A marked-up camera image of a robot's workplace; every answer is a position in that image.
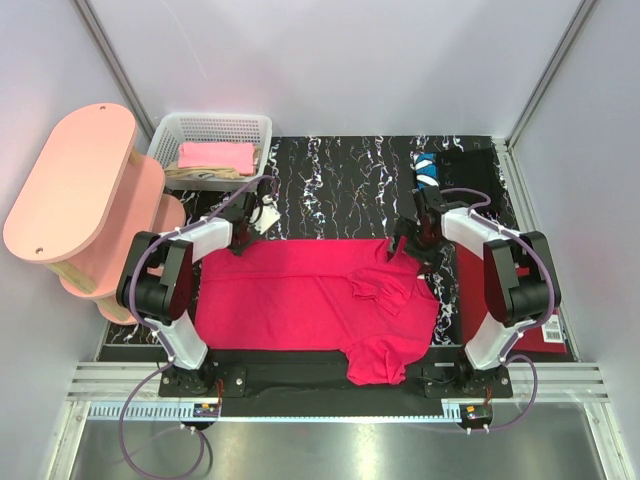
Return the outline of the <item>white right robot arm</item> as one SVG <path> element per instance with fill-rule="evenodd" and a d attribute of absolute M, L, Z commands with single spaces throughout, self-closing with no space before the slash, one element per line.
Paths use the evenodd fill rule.
<path fill-rule="evenodd" d="M 482 261 L 487 313 L 441 386 L 464 396 L 483 395 L 506 368 L 517 341 L 544 325 L 559 306 L 561 292 L 547 238 L 539 231 L 509 229 L 463 202 L 449 202 L 437 186 L 414 190 L 413 199 L 417 218 L 398 220 L 393 253 L 413 257 L 423 273 L 436 268 L 446 242 Z"/>

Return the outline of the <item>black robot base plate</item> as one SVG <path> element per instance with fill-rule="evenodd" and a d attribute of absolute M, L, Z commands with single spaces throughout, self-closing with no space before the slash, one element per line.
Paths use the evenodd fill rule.
<path fill-rule="evenodd" d="M 509 374 L 499 368 L 477 375 L 471 385 L 455 380 L 458 346 L 432 346 L 410 364 L 398 385 L 357 386 L 347 379 L 344 354 L 213 350 L 200 376 L 170 369 L 163 373 L 162 397 L 196 397 L 222 401 L 225 419 L 398 417 L 443 414 L 443 401 L 479 402 L 509 399 Z"/>

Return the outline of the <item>red t shirt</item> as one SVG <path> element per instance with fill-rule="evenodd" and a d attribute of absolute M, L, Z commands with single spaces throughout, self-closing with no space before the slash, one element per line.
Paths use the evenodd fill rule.
<path fill-rule="evenodd" d="M 264 241 L 202 262 L 195 328 L 217 350 L 340 351 L 355 385 L 398 385 L 428 351 L 439 303 L 385 239 Z"/>

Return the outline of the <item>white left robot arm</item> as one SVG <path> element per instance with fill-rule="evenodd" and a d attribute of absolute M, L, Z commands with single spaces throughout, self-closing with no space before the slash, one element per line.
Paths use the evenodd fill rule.
<path fill-rule="evenodd" d="M 192 265 L 215 251 L 248 246 L 257 205 L 254 193 L 235 193 L 211 215 L 190 225 L 134 235 L 116 301 L 155 334 L 171 366 L 183 371 L 203 368 L 208 347 L 188 313 L 194 288 Z"/>

